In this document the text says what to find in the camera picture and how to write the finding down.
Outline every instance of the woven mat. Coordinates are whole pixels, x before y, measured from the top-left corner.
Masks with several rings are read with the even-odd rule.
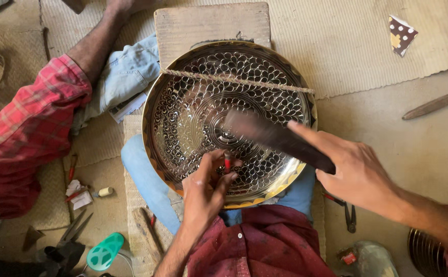
[[[0,84],[0,109],[11,101],[21,86],[34,82],[47,62],[43,49],[43,30],[39,26],[0,27],[0,53],[7,63],[4,80]],[[65,184],[62,161],[58,159],[41,167],[37,177],[42,192],[32,210],[23,217],[5,220],[0,235],[25,232],[28,225],[46,230],[70,223],[68,206],[63,202]]]
[[[125,133],[125,142],[127,142],[132,136],[141,133],[142,116],[141,115],[128,115],[125,116],[123,121],[123,130]],[[145,208],[149,216],[152,216],[152,211],[146,208],[146,202],[140,195],[135,186],[134,181],[130,177],[130,174],[125,170],[125,189],[127,192],[127,213],[128,213],[128,228],[129,228],[129,243],[130,251],[133,254],[132,265],[134,268],[135,276],[151,276],[153,274],[156,265],[153,263],[152,257],[149,254],[148,247],[145,244],[144,238],[140,231],[135,226],[134,218],[132,217],[132,211],[138,208]],[[155,223],[156,236],[161,242],[162,248],[166,250],[171,241],[173,235],[167,230],[167,228],[156,221]]]
[[[161,7],[194,6],[243,0],[167,0],[134,15],[115,47],[154,32],[153,12]],[[317,92],[334,97],[429,76],[448,69],[448,1],[268,0],[275,50],[292,61]],[[52,56],[66,52],[102,16],[104,1],[93,0],[80,15],[61,0],[44,1],[43,22],[50,29]],[[388,16],[413,26],[419,35],[404,58],[392,53]]]

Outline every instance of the brown fabric with white dots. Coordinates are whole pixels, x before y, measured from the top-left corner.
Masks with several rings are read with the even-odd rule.
[[[407,48],[419,32],[411,26],[399,22],[393,16],[389,17],[391,31],[391,49],[400,57],[405,55]]]

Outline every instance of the wooden stick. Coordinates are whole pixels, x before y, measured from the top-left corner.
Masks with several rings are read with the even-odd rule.
[[[442,97],[439,97],[437,99],[434,99],[422,106],[419,106],[419,107],[409,111],[408,113],[404,114],[404,116],[402,116],[402,119],[408,120],[408,119],[416,118],[419,116],[423,116],[425,114],[431,113],[433,111],[437,111],[446,106],[448,106],[448,94],[446,94]]]
[[[144,237],[147,245],[149,246],[149,253],[152,256],[155,264],[158,264],[164,251],[162,250],[157,238],[154,234],[154,230],[151,227],[151,219],[147,216],[144,209],[139,208],[132,211],[137,229]]]

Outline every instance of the blue jeans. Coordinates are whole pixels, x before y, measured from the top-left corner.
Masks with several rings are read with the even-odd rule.
[[[132,136],[122,149],[122,162],[135,182],[147,206],[158,220],[176,234],[180,221],[167,197],[169,187],[161,180],[145,153],[142,135]],[[313,198],[314,168],[307,166],[298,178],[286,189],[286,195],[277,205],[291,207],[302,212],[312,222],[311,200]],[[241,210],[223,211],[219,214],[227,226],[241,223]]]

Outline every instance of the brass plate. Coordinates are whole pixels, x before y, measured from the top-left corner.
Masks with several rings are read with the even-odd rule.
[[[282,56],[243,41],[202,45],[175,60],[168,69],[307,88],[305,80]],[[159,76],[152,86],[142,119],[147,155],[161,179],[180,195],[181,181],[198,168],[205,152],[229,149],[243,160],[243,167],[233,168],[239,177],[227,193],[225,209],[258,204],[275,196],[305,166],[295,158],[223,130],[221,123],[231,108],[253,110],[284,127],[290,119],[314,129],[317,126],[312,95],[168,74]]]

